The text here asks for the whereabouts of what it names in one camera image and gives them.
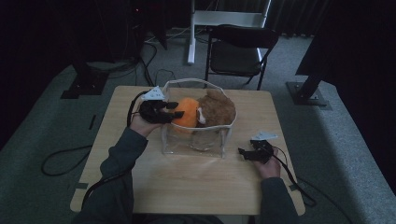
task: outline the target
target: stuffed animal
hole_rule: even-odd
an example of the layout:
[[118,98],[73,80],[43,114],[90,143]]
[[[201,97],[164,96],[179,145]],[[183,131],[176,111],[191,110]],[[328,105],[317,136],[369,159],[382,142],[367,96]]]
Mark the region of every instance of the stuffed animal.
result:
[[221,91],[207,89],[206,96],[198,99],[197,127],[229,125],[236,116],[235,105]]
[[182,127],[195,128],[197,125],[197,109],[199,103],[190,97],[182,98],[178,102],[175,111],[184,111],[181,119],[173,119],[172,122]]

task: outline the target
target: gray carpet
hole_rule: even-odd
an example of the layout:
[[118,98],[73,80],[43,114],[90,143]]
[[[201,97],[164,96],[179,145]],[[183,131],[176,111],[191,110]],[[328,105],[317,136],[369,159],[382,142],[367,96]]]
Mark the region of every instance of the gray carpet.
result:
[[[395,223],[395,196],[335,87],[324,82],[319,85],[332,110],[295,105],[291,100],[285,83],[306,79],[295,76],[295,72],[310,42],[310,38],[281,37],[269,57],[262,84],[262,90],[274,97],[295,173],[335,201],[354,223]],[[158,43],[153,45],[158,52],[148,70],[153,81],[157,77],[157,85],[163,86],[174,77],[204,78],[205,43],[197,42],[194,65],[186,64],[188,40],[185,38],[168,40],[168,50]],[[153,52],[153,47],[144,47],[145,62]],[[119,64],[92,65],[108,68]],[[75,75],[70,66],[52,80],[1,150],[0,223],[70,223],[75,214],[69,204],[84,164],[66,175],[50,177],[41,174],[41,162],[57,150],[93,143],[115,87],[148,85],[139,65],[135,70],[112,73],[100,96],[61,100]],[[209,81],[224,89],[255,90],[258,78],[253,78],[249,85],[243,85],[247,80],[242,77],[210,77]],[[92,116],[98,118],[93,125]],[[87,151],[56,157],[47,169],[61,172]],[[323,194],[304,182],[302,186],[317,199],[318,205],[306,208],[301,223],[347,223],[345,216]]]

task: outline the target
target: hand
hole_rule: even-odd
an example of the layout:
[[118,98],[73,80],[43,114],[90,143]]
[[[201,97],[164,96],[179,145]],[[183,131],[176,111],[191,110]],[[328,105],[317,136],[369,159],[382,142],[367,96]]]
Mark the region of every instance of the hand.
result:
[[137,133],[140,133],[144,137],[148,137],[149,134],[156,128],[159,128],[163,126],[161,123],[148,123],[142,117],[140,114],[136,113],[133,114],[132,116],[132,122],[131,125],[129,126],[130,129],[134,130]]
[[[274,155],[277,155],[277,147],[273,147],[273,149]],[[259,171],[262,179],[280,177],[280,162],[275,157],[271,157],[271,159],[265,164],[260,161],[254,161],[253,163]]]

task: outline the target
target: chair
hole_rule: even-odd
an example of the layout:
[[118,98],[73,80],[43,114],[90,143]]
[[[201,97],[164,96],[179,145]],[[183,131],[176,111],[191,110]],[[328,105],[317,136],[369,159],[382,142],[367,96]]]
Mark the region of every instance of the chair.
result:
[[[209,74],[249,77],[248,84],[260,74],[259,91],[268,55],[278,39],[279,35],[267,28],[227,24],[212,27],[207,47],[205,80],[208,80]],[[261,59],[259,49],[267,49]]]

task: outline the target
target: tabletop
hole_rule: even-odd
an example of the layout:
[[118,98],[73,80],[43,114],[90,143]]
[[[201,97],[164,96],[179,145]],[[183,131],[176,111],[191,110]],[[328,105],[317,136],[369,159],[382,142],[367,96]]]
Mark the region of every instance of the tabletop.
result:
[[[108,149],[119,140],[125,126],[131,101],[150,87],[119,86],[115,89],[105,117],[94,141],[70,208],[79,211],[86,190],[101,178],[100,164],[108,157]],[[193,92],[204,96],[203,89],[176,91]],[[261,201],[261,178],[250,161],[244,161],[238,148],[251,149],[249,139],[260,131],[274,133],[278,138],[269,142],[281,148],[294,175],[286,142],[268,91],[224,90],[234,102],[238,116],[232,127],[232,136],[225,146],[222,158],[162,154],[161,130],[148,137],[148,146],[137,159],[132,170],[134,178],[134,212],[161,214],[258,215]],[[291,181],[285,170],[281,177],[286,186]],[[298,190],[290,196],[298,215],[305,212]]]

